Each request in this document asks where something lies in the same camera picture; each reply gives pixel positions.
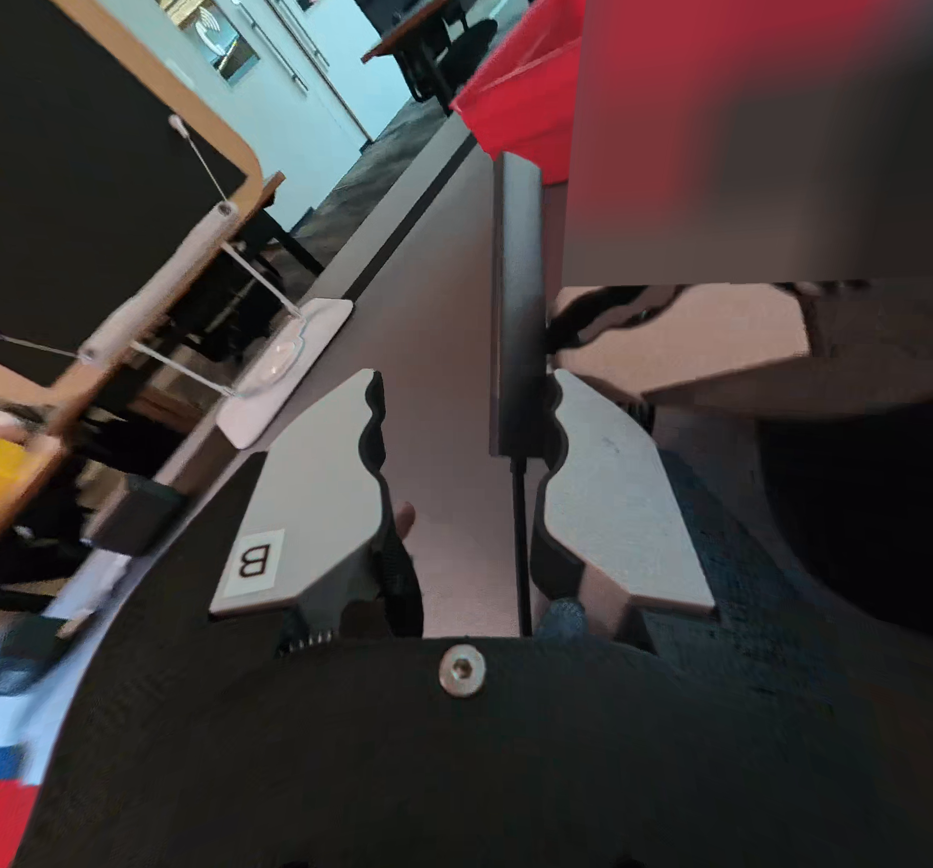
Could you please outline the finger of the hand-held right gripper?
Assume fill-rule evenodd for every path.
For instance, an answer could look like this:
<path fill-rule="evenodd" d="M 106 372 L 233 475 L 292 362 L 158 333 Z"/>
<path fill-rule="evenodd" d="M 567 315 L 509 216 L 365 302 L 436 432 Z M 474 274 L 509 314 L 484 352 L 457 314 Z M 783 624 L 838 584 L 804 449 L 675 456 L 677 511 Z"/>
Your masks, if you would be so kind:
<path fill-rule="evenodd" d="M 642 327 L 679 296 L 680 286 L 608 286 L 587 291 L 554 315 L 547 327 L 547 350 L 579 349 L 610 330 Z"/>
<path fill-rule="evenodd" d="M 624 398 L 809 357 L 798 298 L 770 284 L 686 288 L 653 319 L 610 329 L 553 363 Z"/>

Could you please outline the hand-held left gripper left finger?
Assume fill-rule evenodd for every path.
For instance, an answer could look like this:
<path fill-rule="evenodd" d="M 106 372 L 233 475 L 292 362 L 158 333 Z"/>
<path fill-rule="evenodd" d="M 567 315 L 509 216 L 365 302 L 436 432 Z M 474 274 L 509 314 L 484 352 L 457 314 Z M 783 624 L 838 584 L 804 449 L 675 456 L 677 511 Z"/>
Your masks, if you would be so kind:
<path fill-rule="evenodd" d="M 386 586 L 395 547 L 381 469 L 381 374 L 361 370 L 297 417 L 266 453 L 209 606 L 214 618 L 297 609 L 342 618 Z"/>

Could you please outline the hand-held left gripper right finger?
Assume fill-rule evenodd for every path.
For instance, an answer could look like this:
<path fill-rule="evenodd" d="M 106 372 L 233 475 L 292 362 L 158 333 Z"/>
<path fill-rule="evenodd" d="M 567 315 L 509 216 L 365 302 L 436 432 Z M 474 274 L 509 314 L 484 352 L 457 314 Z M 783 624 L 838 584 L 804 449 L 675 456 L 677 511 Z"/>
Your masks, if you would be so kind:
<path fill-rule="evenodd" d="M 710 618 L 716 601 L 656 443 L 577 375 L 553 371 L 548 389 L 534 587 L 576 600 L 589 622 L 641 608 Z"/>

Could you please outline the white board stand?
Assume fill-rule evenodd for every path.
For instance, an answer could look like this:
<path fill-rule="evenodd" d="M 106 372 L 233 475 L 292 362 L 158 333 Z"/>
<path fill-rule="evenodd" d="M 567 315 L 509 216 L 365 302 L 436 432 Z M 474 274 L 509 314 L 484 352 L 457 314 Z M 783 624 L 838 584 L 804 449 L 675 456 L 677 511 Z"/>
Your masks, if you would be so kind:
<path fill-rule="evenodd" d="M 170 302 L 180 297 L 183 286 L 193 280 L 195 272 L 201 271 L 221 249 L 270 291 L 289 315 L 286 325 L 235 386 L 211 383 L 200 375 L 191 375 L 224 398 L 216 424 L 225 438 L 239 451 L 252 446 L 348 321 L 354 305 L 345 299 L 313 299 L 299 306 L 286 299 L 261 279 L 230 243 L 239 221 L 238 207 L 229 199 L 221 200 L 198 222 L 154 277 L 99 325 L 76 353 L 2 336 L 2 342 L 12 346 L 69 358 L 73 366 L 68 373 L 75 376 L 75 386 L 59 388 L 38 386 L 15 372 L 3 372 L 2 408 L 35 410 L 45 416 L 47 423 L 52 416 L 70 417 L 86 407 L 104 383 L 104 377 L 131 349 L 188 374 L 180 364 L 145 347 L 143 334 Z"/>

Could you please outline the red plastic bin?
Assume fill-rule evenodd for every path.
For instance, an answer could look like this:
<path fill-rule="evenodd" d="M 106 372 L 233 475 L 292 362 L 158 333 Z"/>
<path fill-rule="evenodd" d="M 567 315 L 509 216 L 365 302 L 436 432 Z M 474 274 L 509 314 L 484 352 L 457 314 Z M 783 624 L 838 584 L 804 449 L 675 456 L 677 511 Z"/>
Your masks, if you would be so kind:
<path fill-rule="evenodd" d="M 532 162 L 545 186 L 569 176 L 585 7 L 535 0 L 450 104 L 492 159 Z"/>

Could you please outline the yellow plastic bin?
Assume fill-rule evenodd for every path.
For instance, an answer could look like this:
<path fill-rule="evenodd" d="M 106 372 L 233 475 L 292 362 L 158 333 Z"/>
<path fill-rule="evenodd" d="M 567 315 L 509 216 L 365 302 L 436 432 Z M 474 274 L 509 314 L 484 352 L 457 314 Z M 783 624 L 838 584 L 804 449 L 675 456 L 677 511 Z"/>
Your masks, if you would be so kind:
<path fill-rule="evenodd" d="M 46 468 L 38 451 L 1 439 L 1 514 L 13 512 Z"/>

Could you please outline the long wooden desk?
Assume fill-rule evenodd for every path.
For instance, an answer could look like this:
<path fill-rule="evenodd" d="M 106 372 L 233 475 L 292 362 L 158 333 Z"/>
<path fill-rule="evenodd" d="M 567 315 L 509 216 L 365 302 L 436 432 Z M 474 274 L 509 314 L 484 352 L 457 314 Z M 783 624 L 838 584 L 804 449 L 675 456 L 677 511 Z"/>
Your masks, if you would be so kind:
<path fill-rule="evenodd" d="M 239 214 L 238 199 L 210 211 L 153 279 L 99 327 L 89 347 L 81 350 L 76 360 L 69 361 L 68 370 L 53 384 L 39 384 L 2 366 L 3 401 L 52 410 L 52 418 L 43 433 L 52 438 L 36 440 L 25 467 L 13 479 L 2 482 L 2 533 L 7 532 L 52 478 L 68 452 L 64 434 L 87 407 L 98 403 L 100 393 L 112 381 L 132 347 L 149 335 L 166 309 L 178 302 L 198 280 L 220 252 L 220 247 L 228 244 L 261 208 L 273 203 L 285 179 L 280 171 L 266 178 L 261 192 L 243 216 Z"/>

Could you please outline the wooden office desk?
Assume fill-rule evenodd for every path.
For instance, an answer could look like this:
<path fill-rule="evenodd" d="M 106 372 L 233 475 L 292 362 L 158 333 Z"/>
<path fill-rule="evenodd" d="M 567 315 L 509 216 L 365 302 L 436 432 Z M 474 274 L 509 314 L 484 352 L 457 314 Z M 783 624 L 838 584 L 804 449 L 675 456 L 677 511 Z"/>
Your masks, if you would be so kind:
<path fill-rule="evenodd" d="M 411 97 L 418 103 L 434 99 L 444 115 L 491 51 L 499 26 L 491 16 L 469 22 L 478 0 L 419 0 L 361 58 L 367 64 L 391 57 Z"/>

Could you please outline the black board with tan backing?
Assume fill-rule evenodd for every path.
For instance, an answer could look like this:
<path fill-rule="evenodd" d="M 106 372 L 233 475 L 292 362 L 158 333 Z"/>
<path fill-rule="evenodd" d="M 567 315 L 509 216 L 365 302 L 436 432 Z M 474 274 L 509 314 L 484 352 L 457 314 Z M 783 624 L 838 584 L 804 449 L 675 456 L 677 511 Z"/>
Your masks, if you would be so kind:
<path fill-rule="evenodd" d="M 256 154 L 96 0 L 2 0 L 2 400 L 63 434 L 259 204 Z"/>

